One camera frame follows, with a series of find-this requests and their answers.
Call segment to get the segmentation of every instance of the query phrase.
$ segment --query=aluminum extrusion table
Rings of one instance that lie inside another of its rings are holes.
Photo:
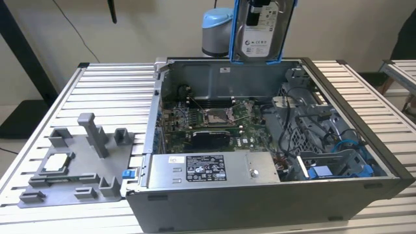
[[[315,61],[366,123],[416,177],[416,126],[346,63]],[[27,181],[51,145],[54,127],[84,134],[78,116],[94,112],[107,132],[135,132],[131,167],[142,164],[155,80],[154,64],[91,63],[79,67],[16,160],[0,180],[0,233],[142,233],[126,200],[110,203],[20,209]],[[218,231],[215,233],[416,233],[416,184],[394,199],[374,202],[348,222]]]

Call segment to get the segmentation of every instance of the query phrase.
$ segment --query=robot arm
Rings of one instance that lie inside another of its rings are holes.
[[[235,0],[203,19],[203,52],[231,62],[278,63],[296,0]]]

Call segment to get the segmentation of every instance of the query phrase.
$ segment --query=blue tab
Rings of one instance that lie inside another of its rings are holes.
[[[135,179],[136,178],[136,171],[134,170],[124,170],[122,173],[123,179]]]
[[[372,167],[367,164],[363,168],[363,171],[358,174],[359,177],[372,177],[375,173]]]

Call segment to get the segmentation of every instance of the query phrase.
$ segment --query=cable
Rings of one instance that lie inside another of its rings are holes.
[[[354,131],[355,134],[356,134],[358,140],[360,140],[360,134],[359,134],[358,130],[354,129],[354,128],[348,128],[348,129],[346,129],[344,131],[342,131],[342,133],[340,133],[339,135],[336,135],[335,133],[327,133],[326,136],[324,136],[324,138],[323,138],[323,141],[327,141],[328,136],[340,137],[340,136],[343,136],[348,131]]]
[[[280,137],[279,137],[279,140],[278,140],[278,144],[279,144],[279,148],[280,148],[280,151],[286,154],[286,155],[290,155],[292,158],[295,158],[295,155],[287,151],[283,146],[282,146],[282,140],[284,138],[284,135],[286,135],[286,132],[287,132],[287,128],[288,128],[288,123],[290,123],[290,117],[291,117],[291,104],[288,102],[288,98],[286,97],[286,104],[287,104],[287,112],[286,112],[286,124],[284,124],[284,129],[280,133]]]
[[[90,49],[90,47],[88,47],[88,45],[87,45],[87,43],[86,43],[86,41],[84,41],[84,38],[83,38],[83,36],[80,35],[80,33],[79,33],[79,31],[78,31],[78,28],[74,26],[71,20],[70,20],[68,17],[66,16],[66,13],[64,13],[63,9],[62,9],[60,6],[58,5],[56,1],[55,1],[55,0],[52,0],[52,1],[54,1],[54,3],[55,3],[55,5],[56,5],[56,7],[58,7],[58,9],[59,9],[59,11],[60,11],[60,13],[63,13],[63,16],[66,17],[68,23],[70,23],[71,26],[74,27],[74,29],[75,29],[75,31],[76,31],[76,33],[78,33],[78,35],[79,35],[79,38],[80,38],[80,40],[82,40],[83,43],[84,43],[86,48],[90,50],[90,52],[91,52],[91,54],[94,55],[94,57],[96,58],[98,62],[100,62],[100,60],[99,60],[96,54],[95,54],[95,53],[92,52],[92,50]]]
[[[336,145],[335,145],[335,147],[332,148],[332,150],[331,150],[331,153],[334,153],[336,150],[338,150],[338,148],[339,148],[339,146],[342,145],[342,144],[344,144],[344,143],[354,143],[355,145],[359,145],[359,143],[355,141],[355,140],[342,140]]]
[[[334,149],[331,150],[331,153],[335,153],[335,151],[338,150],[338,148],[339,148],[339,146],[343,144],[343,143],[354,143],[355,145],[358,145],[358,147],[360,148],[360,150],[362,150],[362,152],[363,152],[363,154],[364,154],[364,157],[363,157],[363,159],[364,159],[364,161],[367,161],[367,150],[366,150],[366,148],[359,144],[359,142],[356,142],[355,140],[342,140],[336,145],[335,145],[335,147],[334,147]]]
[[[2,147],[0,147],[0,150],[7,151],[7,152],[10,152],[10,153],[12,153],[12,154],[16,154],[16,155],[19,154],[18,152],[11,151],[11,150],[7,150],[7,149],[4,149],[4,148],[2,148]]]

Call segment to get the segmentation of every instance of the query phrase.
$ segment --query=black cable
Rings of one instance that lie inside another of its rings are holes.
[[[86,41],[84,41],[84,38],[83,38],[83,36],[80,35],[80,33],[79,33],[79,31],[78,31],[78,28],[74,26],[71,20],[70,20],[68,17],[66,16],[66,13],[64,13],[63,9],[62,9],[60,6],[58,5],[56,1],[55,1],[55,0],[52,0],[52,1],[54,1],[54,3],[55,3],[55,5],[56,5],[56,7],[58,7],[58,9],[59,9],[59,11],[60,11],[60,13],[63,13],[63,16],[66,17],[68,23],[70,23],[71,26],[74,27],[74,29],[75,29],[75,31],[76,31],[76,33],[78,33],[78,35],[79,35],[79,38],[82,39],[82,41],[83,41],[83,43],[84,43],[86,48],[90,50],[90,52],[91,52],[91,54],[94,55],[94,57],[96,58],[98,62],[100,62],[100,60],[99,60],[96,54],[95,54],[95,53],[92,52],[92,50],[90,49],[90,47],[88,47],[88,45],[87,45],[87,43],[86,43]]]
[[[2,148],[2,147],[0,147],[0,150],[7,151],[7,152],[10,152],[10,153],[12,153],[12,154],[16,154],[16,155],[19,154],[18,152],[11,151],[11,150],[7,150],[7,149],[4,149],[4,148]]]
[[[278,144],[279,144],[279,148],[280,148],[280,151],[286,154],[286,155],[290,155],[292,158],[295,158],[295,155],[287,151],[283,146],[282,146],[282,140],[284,138],[284,135],[286,135],[286,132],[287,132],[287,128],[288,128],[288,123],[290,123],[290,117],[291,117],[291,104],[288,102],[288,98],[286,97],[286,104],[287,104],[287,112],[286,112],[286,124],[284,124],[284,129],[280,133],[280,137],[279,137],[279,140],[278,140]]]
[[[408,105],[410,105],[410,101],[407,101],[407,102],[404,103],[404,106],[403,106],[403,108],[402,108],[402,112],[406,111],[406,109],[408,108]]]

